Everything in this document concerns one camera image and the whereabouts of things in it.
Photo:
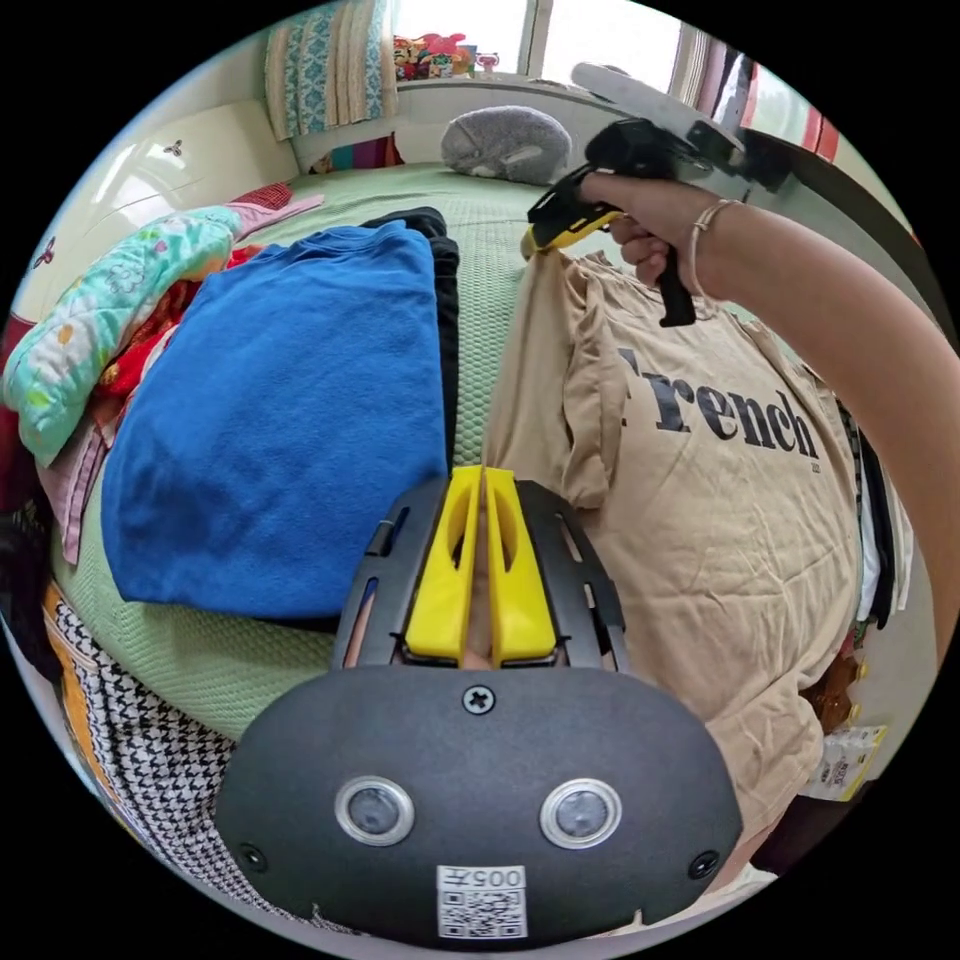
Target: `red fabric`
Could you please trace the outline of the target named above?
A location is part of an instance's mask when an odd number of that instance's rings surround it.
[[[250,244],[234,250],[224,269],[229,270],[252,260],[262,249]],[[131,338],[126,350],[103,371],[88,408],[101,431],[111,424],[113,432],[119,428],[127,401],[140,386],[144,364],[167,332],[179,326],[199,289],[200,284],[196,281],[178,280],[160,298],[153,313]]]
[[[257,187],[233,202],[255,203],[268,210],[282,210],[292,199],[293,191],[285,183],[271,183],[266,187]]]
[[[0,372],[13,348],[33,326],[11,313],[0,339]],[[20,442],[19,418],[0,401],[0,513],[19,510],[30,497],[36,479],[33,457]]]

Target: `human hand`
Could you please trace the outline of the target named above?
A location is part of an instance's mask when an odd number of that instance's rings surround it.
[[[667,265],[669,247],[677,250],[680,280],[691,293],[726,299],[722,271],[710,257],[697,251],[697,276],[690,267],[693,224],[719,199],[715,194],[689,184],[669,180],[641,180],[606,173],[591,173],[580,185],[580,195],[591,203],[604,202],[623,210],[610,224],[610,235],[620,245],[623,259],[647,286],[659,281]]]

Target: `houndstooth fabric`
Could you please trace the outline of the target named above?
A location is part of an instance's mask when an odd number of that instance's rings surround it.
[[[122,670],[60,601],[56,628],[72,653],[97,763],[115,815],[161,862],[274,916],[353,933],[319,916],[304,921],[267,903],[220,839],[213,810],[233,743],[189,719]]]

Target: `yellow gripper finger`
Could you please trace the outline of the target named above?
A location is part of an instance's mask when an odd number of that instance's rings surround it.
[[[407,626],[414,657],[463,666],[477,553],[482,467],[456,467]]]
[[[513,471],[488,468],[484,478],[493,665],[542,660],[556,637]]]

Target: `black handle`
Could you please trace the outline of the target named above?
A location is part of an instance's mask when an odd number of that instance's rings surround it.
[[[696,323],[697,311],[693,306],[693,297],[680,280],[676,247],[670,247],[667,251],[667,266],[660,275],[658,286],[666,309],[660,321],[661,327],[689,327]]]

